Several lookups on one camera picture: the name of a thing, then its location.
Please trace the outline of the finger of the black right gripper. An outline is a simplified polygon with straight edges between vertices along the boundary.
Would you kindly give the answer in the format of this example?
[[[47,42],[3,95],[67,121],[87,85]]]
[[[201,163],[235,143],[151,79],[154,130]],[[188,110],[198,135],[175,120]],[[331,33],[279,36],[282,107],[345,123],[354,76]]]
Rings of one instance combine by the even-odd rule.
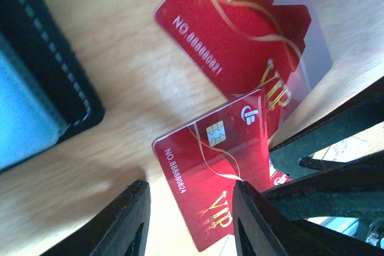
[[[383,78],[335,110],[269,150],[272,165],[291,179],[335,168],[310,156],[383,122]]]
[[[262,192],[291,220],[383,218],[383,154],[374,153]]]

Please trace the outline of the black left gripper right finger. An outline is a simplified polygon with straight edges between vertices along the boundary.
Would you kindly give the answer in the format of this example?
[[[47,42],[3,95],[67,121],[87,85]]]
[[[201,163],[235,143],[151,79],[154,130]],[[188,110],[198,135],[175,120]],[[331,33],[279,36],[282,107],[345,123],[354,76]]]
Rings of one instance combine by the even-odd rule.
[[[313,224],[291,221],[248,182],[233,192],[233,227],[238,255],[374,255],[375,247]]]

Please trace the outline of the black leather card holder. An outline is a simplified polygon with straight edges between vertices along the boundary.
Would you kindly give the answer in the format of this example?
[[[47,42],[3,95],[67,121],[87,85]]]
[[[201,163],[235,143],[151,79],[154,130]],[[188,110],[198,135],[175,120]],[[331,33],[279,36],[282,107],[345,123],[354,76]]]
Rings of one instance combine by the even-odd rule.
[[[44,0],[1,0],[1,170],[98,125],[105,109]]]

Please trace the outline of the red VIP card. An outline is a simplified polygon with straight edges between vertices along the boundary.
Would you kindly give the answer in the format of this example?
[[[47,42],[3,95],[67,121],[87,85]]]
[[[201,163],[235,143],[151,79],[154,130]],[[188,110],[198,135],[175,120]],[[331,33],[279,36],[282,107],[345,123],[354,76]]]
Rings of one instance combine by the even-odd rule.
[[[263,91],[211,110],[152,144],[198,251],[233,233],[235,183],[270,187]]]

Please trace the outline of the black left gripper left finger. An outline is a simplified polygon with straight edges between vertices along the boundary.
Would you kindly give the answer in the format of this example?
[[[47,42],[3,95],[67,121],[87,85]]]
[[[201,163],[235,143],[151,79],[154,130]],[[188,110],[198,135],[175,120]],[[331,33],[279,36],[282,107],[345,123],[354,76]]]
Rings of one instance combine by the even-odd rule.
[[[83,227],[44,255],[144,255],[151,213],[149,183],[129,185]]]

